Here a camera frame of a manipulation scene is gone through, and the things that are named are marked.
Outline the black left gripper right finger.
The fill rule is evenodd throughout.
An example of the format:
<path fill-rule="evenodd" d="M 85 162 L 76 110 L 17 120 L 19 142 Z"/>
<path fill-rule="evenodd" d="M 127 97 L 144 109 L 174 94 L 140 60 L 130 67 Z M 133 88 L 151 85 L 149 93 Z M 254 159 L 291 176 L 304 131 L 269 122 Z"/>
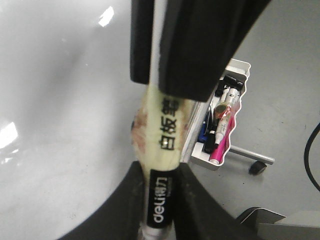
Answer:
<path fill-rule="evenodd" d="M 159 89 L 206 102 L 267 0 L 170 0 L 160 42 Z"/>

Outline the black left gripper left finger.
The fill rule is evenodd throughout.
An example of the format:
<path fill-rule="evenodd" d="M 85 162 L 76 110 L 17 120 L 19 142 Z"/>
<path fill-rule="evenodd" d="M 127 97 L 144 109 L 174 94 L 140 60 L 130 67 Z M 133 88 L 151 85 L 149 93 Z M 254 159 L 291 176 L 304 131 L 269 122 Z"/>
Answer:
<path fill-rule="evenodd" d="M 153 0 L 131 1 L 130 79 L 144 85 L 150 76 L 154 5 Z"/>

